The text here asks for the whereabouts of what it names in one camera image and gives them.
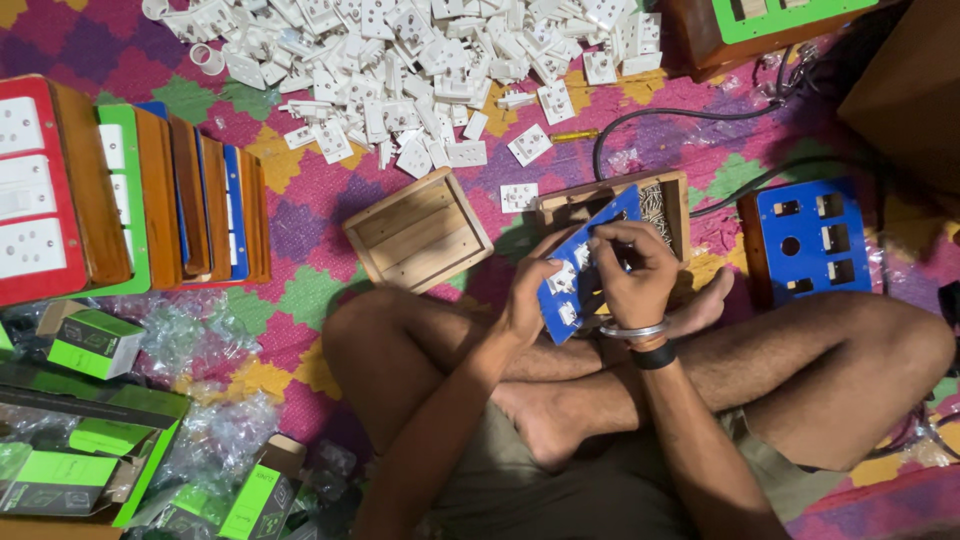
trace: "silver bangle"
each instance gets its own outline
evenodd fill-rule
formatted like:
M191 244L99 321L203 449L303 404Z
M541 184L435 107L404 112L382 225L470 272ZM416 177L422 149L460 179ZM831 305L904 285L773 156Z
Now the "silver bangle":
M617 339L630 339L632 337L645 337L647 335L655 335L661 333L670 326L670 319L666 316L663 317L663 320L657 323L652 327L638 328L638 329L621 329L612 319L604 321L603 325L600 327L600 333L606 335L607 337L615 337Z

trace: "open wooden box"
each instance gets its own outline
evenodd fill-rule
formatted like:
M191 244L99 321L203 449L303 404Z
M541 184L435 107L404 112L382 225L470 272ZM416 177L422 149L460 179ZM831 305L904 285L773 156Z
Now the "open wooden box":
M690 260L690 208L686 193L686 173L671 169L643 171L594 184L578 185L537 199L537 227L546 236L577 223L586 223L614 197L631 184L643 190L660 185L662 206L641 208L643 219L652 221L662 215L670 247L681 261Z
M344 222L370 280L415 294L493 254L493 244L449 167Z

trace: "person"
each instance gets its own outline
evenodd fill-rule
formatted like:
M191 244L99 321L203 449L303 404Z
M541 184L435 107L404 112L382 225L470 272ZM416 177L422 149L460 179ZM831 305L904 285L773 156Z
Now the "person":
M354 538L409 539L431 509L462 539L788 538L781 523L826 495L954 356L939 317L866 293L702 331L729 269L666 331L554 346L536 291L560 269L544 254L561 240L518 265L495 321L392 288L327 319L324 355L381 456ZM633 246L631 273L614 243ZM589 248L616 324L658 325L679 263L656 230L598 226ZM577 453L609 433L599 454Z

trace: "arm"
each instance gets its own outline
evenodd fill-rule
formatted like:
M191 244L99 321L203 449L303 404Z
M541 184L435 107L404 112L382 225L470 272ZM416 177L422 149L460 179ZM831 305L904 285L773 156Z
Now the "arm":
M635 270L630 274L621 270L611 241L633 245L636 257L630 263ZM597 227L591 251L619 326L635 329L659 323L678 262L657 230L637 222ZM644 352L665 342L664 336L655 335L629 346ZM707 540L789 539L747 462L720 429L680 361L639 370L639 376L667 466L701 535Z
M543 328L537 289L560 264L537 258L558 238L548 236L520 263L500 319L397 435L360 505L354 539L411 537L460 460L504 369Z

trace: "leg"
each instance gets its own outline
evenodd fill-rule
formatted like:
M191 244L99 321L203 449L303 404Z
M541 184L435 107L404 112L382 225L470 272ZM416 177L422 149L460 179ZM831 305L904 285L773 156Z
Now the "leg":
M723 312L729 269L717 273L691 304L671 313L677 335L699 331ZM364 294L324 323L324 355L367 429L386 452L413 411L483 337L490 318L397 289ZM596 343L545 337L515 360L505 380L571 380L604 367Z
M940 319L871 294L805 297L679 346L713 410L745 407L752 432L791 461L845 470L946 372L953 336ZM646 424L633 368L580 380L497 387L494 397L546 467L589 436Z

